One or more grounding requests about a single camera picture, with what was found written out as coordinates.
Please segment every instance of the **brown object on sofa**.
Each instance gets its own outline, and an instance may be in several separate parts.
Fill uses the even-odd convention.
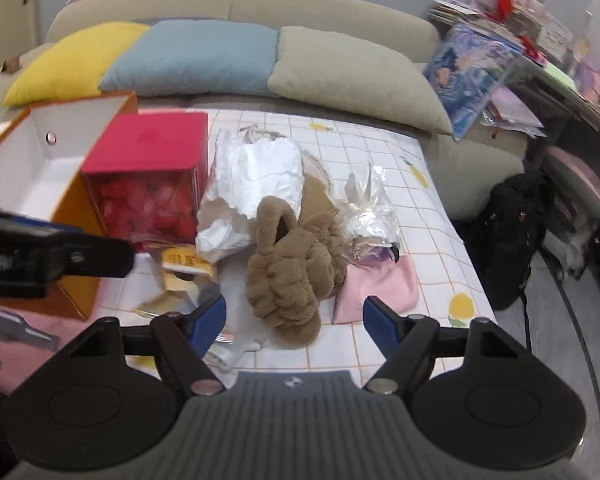
[[[342,256],[342,236],[340,226],[335,221],[338,210],[326,193],[323,182],[309,174],[304,175],[302,203],[298,223],[302,229],[313,234],[327,247],[333,265],[333,291],[335,296],[347,276],[347,261]]]
[[[258,206],[256,254],[247,267],[247,300],[256,317],[288,343],[311,343],[320,332],[320,301],[333,290],[331,255],[298,228],[285,201],[265,197]]]

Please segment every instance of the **backpack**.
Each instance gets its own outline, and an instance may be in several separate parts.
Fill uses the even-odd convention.
[[[551,185],[537,172],[512,176],[491,190],[489,202],[469,229],[465,247],[493,310],[504,310],[524,289],[531,258],[546,233],[554,202]]]

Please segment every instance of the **beige pillow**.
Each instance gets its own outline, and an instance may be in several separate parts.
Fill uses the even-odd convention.
[[[450,134],[429,82],[405,56],[339,32],[282,27],[267,88],[289,99]]]

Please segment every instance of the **floor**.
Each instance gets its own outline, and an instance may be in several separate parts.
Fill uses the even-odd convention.
[[[532,267],[526,294],[533,353],[582,399],[587,429],[573,461],[588,478],[600,480],[600,418],[584,352],[551,273],[538,254]],[[579,281],[567,276],[563,285],[582,329],[600,389],[600,284],[587,269]],[[499,325],[524,344],[522,303],[518,301],[495,314]]]

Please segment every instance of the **pink pouch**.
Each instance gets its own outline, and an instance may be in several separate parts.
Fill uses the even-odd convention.
[[[62,348],[99,317],[96,310],[91,315],[93,319],[80,321],[0,306],[0,326],[7,327],[0,330],[0,391],[9,395],[20,386],[51,359],[54,350]],[[32,331],[22,324],[22,319]],[[18,336],[16,331],[13,338],[13,330],[17,326],[20,326],[19,333],[24,335]]]
[[[418,291],[416,270],[408,254],[402,254],[397,263],[385,260],[372,267],[350,264],[336,298],[333,322],[362,321],[362,306],[367,296],[377,296],[398,314],[413,310],[418,303]]]

